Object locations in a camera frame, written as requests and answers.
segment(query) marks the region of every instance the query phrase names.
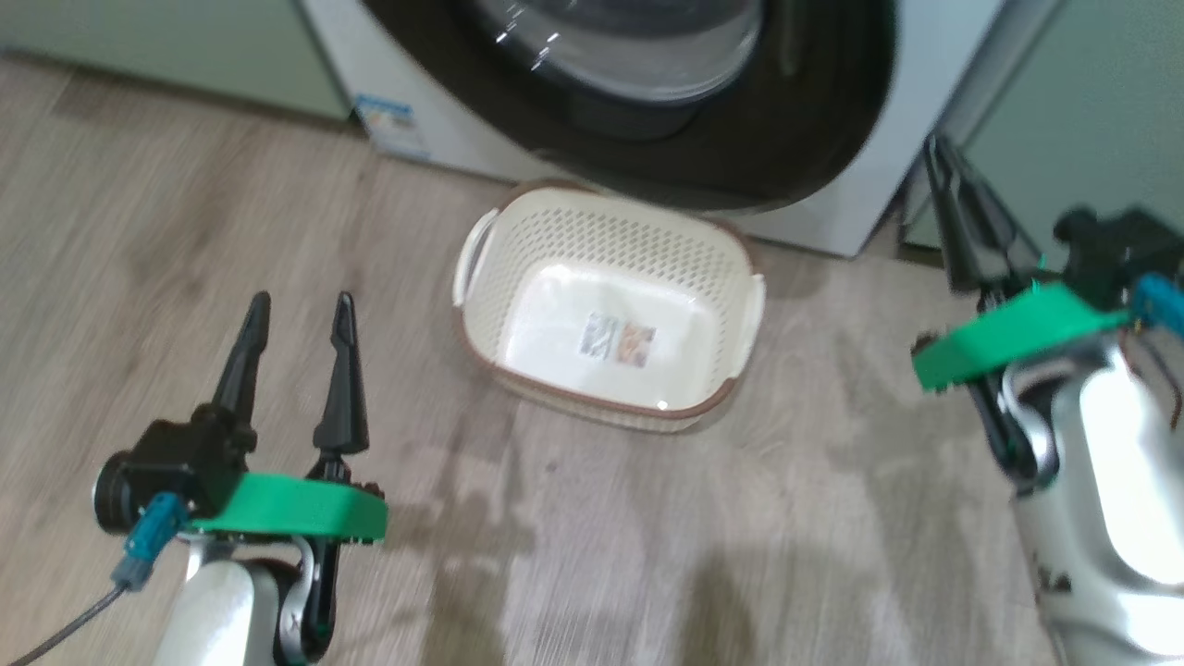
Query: green plastic mount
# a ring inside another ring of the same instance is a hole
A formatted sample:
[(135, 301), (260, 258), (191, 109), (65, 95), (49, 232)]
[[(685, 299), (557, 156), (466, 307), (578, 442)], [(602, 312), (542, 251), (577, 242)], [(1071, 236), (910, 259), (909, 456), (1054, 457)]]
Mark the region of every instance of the green plastic mount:
[(381, 498), (353, 486), (246, 473), (226, 508), (189, 530), (381, 542), (386, 514)]
[(1038, 284), (931, 344), (913, 357), (913, 370), (921, 389), (940, 391), (1130, 322), (1130, 312), (1098, 312), (1060, 282)]

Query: wooden floor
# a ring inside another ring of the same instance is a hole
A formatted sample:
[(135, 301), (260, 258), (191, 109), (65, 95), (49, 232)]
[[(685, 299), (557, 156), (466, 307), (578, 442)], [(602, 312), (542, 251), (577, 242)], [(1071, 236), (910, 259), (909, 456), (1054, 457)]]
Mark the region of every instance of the wooden floor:
[[(349, 130), (0, 60), (0, 661), (109, 585), (101, 463), (213, 391), (274, 297), (255, 469), (302, 474), (334, 299), (360, 308), (392, 505), (349, 550), (324, 664), (1045, 665), (1008, 488), (964, 395), (908, 348), (969, 316), (940, 273), (762, 246), (770, 301), (720, 418), (649, 436), (494, 386), (448, 284), (501, 184), (382, 158)], [(148, 664), (182, 578), (45, 664)]]

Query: laundry basket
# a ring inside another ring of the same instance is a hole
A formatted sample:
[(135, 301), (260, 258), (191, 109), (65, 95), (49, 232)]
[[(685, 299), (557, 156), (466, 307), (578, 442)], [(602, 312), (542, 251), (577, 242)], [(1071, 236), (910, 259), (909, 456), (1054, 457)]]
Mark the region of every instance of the laundry basket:
[(452, 303), (469, 350), (510, 390), (669, 433), (732, 391), (765, 281), (729, 229), (541, 182), (477, 222)]

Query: green cabinet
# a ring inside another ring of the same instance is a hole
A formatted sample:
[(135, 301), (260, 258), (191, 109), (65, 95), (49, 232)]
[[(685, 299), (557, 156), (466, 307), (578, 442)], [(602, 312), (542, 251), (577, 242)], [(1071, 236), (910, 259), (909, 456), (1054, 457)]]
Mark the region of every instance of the green cabinet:
[[(1184, 1), (1066, 0), (966, 155), (1048, 251), (1064, 210), (1140, 204), (1184, 232)], [(938, 244), (932, 206), (907, 241)]]
[(0, 0), (0, 47), (345, 119), (295, 0)]

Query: washing machine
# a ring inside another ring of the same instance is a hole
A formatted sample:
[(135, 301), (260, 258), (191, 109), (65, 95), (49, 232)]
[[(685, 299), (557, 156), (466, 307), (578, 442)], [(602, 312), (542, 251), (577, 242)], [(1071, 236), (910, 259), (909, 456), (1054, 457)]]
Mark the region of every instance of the washing machine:
[(304, 0), (374, 143), (854, 256), (1003, 0)]

